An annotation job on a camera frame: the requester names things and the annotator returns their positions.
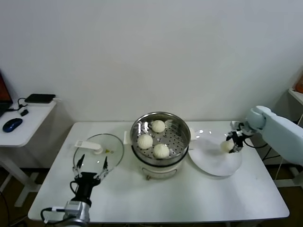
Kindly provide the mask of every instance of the white wall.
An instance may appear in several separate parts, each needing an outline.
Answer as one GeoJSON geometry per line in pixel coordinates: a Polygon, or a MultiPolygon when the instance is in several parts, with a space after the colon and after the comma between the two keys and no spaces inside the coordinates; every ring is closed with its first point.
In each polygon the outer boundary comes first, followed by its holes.
{"type": "Polygon", "coordinates": [[[158,110],[238,119],[295,81],[302,21],[301,0],[0,0],[0,68],[17,95],[64,100],[50,134],[158,110]]]}

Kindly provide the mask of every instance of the blue computer mouse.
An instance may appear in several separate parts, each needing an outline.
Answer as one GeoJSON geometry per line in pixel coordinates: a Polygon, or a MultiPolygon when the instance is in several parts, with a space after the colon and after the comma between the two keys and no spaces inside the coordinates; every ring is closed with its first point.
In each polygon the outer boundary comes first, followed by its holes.
{"type": "Polygon", "coordinates": [[[14,131],[15,128],[17,128],[23,120],[21,118],[14,118],[6,122],[3,126],[3,131],[4,132],[11,132],[14,131]]]}

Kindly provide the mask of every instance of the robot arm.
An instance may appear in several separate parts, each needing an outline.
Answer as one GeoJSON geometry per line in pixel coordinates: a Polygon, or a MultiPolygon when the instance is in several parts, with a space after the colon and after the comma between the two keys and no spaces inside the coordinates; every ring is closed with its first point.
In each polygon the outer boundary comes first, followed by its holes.
{"type": "Polygon", "coordinates": [[[300,126],[264,106],[252,108],[245,120],[238,124],[236,130],[228,133],[226,140],[234,142],[231,152],[239,152],[243,141],[259,132],[263,140],[285,160],[303,166],[303,129],[300,126]]]}

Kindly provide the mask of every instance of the stainless steel pot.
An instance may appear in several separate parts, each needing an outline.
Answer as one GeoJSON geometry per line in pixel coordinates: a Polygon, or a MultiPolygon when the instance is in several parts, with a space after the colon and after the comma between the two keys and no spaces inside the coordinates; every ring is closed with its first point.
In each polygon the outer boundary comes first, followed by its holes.
{"type": "Polygon", "coordinates": [[[190,131],[186,123],[179,117],[166,112],[153,112],[136,120],[131,128],[132,149],[136,157],[147,165],[154,167],[168,167],[181,161],[188,151],[190,131]],[[165,122],[164,132],[152,131],[152,122],[161,120],[165,122]],[[153,146],[141,149],[138,138],[148,134],[153,138],[153,146]],[[157,159],[153,156],[153,148],[157,144],[166,144],[169,147],[169,157],[157,159]]]}

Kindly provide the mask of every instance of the small white desk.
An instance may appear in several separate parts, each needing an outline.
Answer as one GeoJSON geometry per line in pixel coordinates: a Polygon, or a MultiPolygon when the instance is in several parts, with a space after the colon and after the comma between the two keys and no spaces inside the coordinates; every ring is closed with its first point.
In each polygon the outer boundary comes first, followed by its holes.
{"type": "MultiPolygon", "coordinates": [[[[188,122],[195,130],[227,133],[230,122],[188,122]]],[[[99,133],[123,139],[132,122],[79,122],[74,124],[38,192],[28,217],[41,220],[40,211],[64,206],[73,198],[72,157],[76,140],[99,133]]],[[[149,180],[139,172],[136,157],[125,146],[120,165],[93,189],[89,210],[93,223],[228,222],[285,218],[289,210],[256,150],[245,147],[239,170],[230,177],[211,176],[189,156],[183,168],[166,180],[149,180]]],[[[50,220],[61,220],[51,214],[50,220]]]]}
{"type": "MultiPolygon", "coordinates": [[[[55,105],[56,102],[52,101],[49,106],[28,106],[27,109],[29,113],[23,117],[21,117],[17,111],[4,113],[0,117],[0,147],[18,148],[26,145],[55,105]],[[2,126],[13,118],[22,118],[22,124],[12,132],[4,132],[2,130],[2,126]]],[[[38,176],[38,173],[32,173],[32,175],[28,177],[10,158],[8,158],[1,151],[0,166],[5,168],[10,173],[0,187],[0,191],[3,191],[11,179],[11,176],[14,176],[25,186],[15,203],[16,207],[21,207],[23,205],[23,202],[29,192],[39,191],[40,185],[37,185],[34,182],[38,176]]]]}

